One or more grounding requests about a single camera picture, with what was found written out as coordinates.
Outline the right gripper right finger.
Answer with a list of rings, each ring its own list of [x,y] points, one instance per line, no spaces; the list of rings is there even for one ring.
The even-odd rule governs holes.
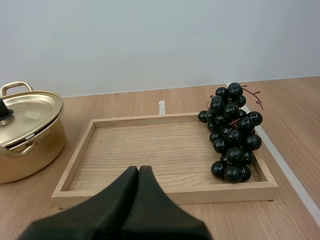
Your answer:
[[[177,206],[158,184],[152,167],[139,169],[137,192],[121,229],[123,240],[210,240],[206,224]]]

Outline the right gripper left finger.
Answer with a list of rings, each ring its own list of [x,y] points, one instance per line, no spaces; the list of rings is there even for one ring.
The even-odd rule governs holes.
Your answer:
[[[128,167],[113,183],[90,199],[32,222],[20,240],[116,240],[132,207],[139,172]]]

